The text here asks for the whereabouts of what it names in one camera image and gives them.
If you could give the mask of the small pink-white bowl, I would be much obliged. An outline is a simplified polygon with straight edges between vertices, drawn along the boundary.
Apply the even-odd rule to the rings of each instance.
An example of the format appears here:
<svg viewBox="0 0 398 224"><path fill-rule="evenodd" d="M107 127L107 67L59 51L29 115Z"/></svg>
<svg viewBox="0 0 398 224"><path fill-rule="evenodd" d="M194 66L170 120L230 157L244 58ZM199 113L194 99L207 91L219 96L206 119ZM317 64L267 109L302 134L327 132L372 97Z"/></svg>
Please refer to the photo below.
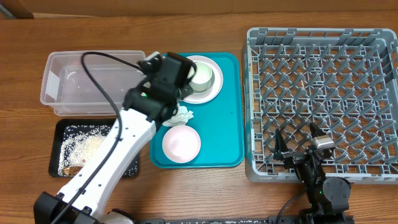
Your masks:
<svg viewBox="0 0 398 224"><path fill-rule="evenodd" d="M174 126L165 133L162 149L169 160L187 163L194 160L200 152L201 139L199 134L189 126Z"/></svg>

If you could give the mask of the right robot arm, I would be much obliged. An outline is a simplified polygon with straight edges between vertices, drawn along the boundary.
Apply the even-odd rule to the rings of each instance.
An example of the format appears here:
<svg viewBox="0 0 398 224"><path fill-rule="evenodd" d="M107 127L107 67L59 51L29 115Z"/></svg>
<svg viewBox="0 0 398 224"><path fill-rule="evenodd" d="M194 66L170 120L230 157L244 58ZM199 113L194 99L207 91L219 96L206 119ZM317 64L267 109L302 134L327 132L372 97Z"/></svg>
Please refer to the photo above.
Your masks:
<svg viewBox="0 0 398 224"><path fill-rule="evenodd" d="M288 150L280 130L275 131L274 159L282 161L285 169L293 169L303 183L304 190L292 197L279 211L276 223L354 223L347 217L351 184L341 177L327 177L322 162L331 157L335 142L315 123L309 124L312 141L304 152ZM310 208L299 211L296 217L283 217L282 213L296 198L306 194Z"/></svg>

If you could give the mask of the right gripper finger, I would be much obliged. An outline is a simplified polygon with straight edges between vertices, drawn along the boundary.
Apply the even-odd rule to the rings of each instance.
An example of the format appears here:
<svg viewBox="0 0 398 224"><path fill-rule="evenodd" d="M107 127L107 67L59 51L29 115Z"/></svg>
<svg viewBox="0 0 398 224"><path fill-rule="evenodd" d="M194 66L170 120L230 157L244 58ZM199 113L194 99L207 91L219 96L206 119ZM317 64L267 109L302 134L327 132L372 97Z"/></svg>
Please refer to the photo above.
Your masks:
<svg viewBox="0 0 398 224"><path fill-rule="evenodd" d="M309 128L311 131L312 138L324 136L326 134L315 123L310 123Z"/></svg>
<svg viewBox="0 0 398 224"><path fill-rule="evenodd" d="M274 160L283 161L284 154L289 152L289 149L280 133L279 129L275 130L275 148L274 148Z"/></svg>

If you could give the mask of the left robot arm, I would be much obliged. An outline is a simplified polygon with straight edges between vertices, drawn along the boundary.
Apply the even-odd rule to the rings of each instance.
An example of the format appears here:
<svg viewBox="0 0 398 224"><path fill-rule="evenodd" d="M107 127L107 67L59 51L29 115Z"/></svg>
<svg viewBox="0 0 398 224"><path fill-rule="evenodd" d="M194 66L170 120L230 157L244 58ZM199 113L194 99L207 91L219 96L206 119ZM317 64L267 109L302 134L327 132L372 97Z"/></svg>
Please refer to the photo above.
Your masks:
<svg viewBox="0 0 398 224"><path fill-rule="evenodd" d="M95 155L57 195L42 192L34 203L36 223L99 223L116 184L179 100L192 94L196 64L179 54L154 52L135 66L144 74L128 90L121 108L110 105L116 120Z"/></svg>

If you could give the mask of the white napkin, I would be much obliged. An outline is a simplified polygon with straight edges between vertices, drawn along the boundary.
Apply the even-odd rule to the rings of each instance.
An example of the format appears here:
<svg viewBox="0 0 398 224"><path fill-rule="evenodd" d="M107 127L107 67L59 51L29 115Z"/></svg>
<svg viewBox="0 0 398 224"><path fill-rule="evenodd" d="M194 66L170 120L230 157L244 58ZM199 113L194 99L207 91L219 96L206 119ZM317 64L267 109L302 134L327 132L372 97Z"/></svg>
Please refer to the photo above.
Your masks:
<svg viewBox="0 0 398 224"><path fill-rule="evenodd" d="M193 111L188 110L186 106L178 105L176 115L172 116L167 121L164 121L162 125L166 127L186 125L193 117Z"/></svg>

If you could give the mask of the brown food scrap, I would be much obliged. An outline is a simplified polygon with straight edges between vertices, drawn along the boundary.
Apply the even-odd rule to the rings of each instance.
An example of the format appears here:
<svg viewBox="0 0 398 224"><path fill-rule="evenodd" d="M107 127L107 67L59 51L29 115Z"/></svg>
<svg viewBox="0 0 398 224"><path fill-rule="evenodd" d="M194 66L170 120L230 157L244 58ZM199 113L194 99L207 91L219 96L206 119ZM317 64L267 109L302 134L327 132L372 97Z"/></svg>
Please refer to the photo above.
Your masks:
<svg viewBox="0 0 398 224"><path fill-rule="evenodd" d="M65 176L75 176L82 169L82 166L64 167L62 172Z"/></svg>

